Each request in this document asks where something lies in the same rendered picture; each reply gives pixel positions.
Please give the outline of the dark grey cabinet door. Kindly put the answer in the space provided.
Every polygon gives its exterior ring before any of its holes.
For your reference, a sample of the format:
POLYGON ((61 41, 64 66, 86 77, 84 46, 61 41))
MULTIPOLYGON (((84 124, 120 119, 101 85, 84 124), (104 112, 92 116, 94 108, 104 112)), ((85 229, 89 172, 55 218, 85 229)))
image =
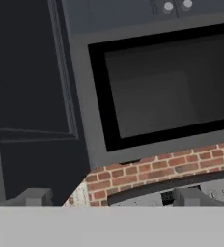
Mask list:
POLYGON ((0 152, 9 198, 61 206, 90 171, 61 0, 0 0, 0 152))

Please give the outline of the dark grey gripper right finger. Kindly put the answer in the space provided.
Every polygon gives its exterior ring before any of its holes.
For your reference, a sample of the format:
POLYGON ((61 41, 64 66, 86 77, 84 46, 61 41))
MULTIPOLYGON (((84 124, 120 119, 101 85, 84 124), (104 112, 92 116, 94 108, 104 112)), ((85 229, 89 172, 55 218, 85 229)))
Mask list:
POLYGON ((176 188, 173 191, 173 206, 207 206, 220 207, 224 206, 224 202, 213 199, 201 190, 196 188, 176 188))

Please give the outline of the dark grey cupboard run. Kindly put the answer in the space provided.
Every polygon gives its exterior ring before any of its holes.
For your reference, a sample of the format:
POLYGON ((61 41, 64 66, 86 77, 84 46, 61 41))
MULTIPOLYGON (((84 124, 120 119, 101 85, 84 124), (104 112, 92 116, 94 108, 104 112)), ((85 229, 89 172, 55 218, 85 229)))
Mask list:
POLYGON ((158 20, 224 12, 224 0, 192 0, 186 8, 184 0, 62 0, 64 12, 73 33, 96 32, 123 26, 151 23, 158 20), (174 9, 163 9, 165 2, 174 9))

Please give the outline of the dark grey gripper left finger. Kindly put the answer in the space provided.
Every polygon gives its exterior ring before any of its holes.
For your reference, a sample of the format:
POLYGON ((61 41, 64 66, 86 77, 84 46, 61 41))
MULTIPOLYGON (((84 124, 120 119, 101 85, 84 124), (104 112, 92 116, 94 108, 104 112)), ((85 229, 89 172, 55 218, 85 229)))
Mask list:
POLYGON ((51 188, 28 188, 15 198, 0 202, 0 206, 53 206, 51 188))

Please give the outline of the grey microwave oven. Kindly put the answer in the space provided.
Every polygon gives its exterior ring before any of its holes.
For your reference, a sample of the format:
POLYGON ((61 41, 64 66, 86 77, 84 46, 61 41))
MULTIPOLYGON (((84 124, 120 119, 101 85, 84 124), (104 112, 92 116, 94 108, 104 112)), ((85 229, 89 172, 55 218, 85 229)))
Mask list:
POLYGON ((68 41, 91 167, 224 142, 224 13, 68 41))

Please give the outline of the grey stove with black trim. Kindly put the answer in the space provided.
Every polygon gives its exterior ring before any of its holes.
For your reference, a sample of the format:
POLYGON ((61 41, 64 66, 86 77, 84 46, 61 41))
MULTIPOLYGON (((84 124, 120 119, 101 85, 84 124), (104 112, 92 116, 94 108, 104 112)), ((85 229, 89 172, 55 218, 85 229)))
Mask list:
POLYGON ((142 185, 110 195, 107 201, 109 206, 172 206, 176 188, 199 189, 211 199, 224 203, 224 171, 142 185))

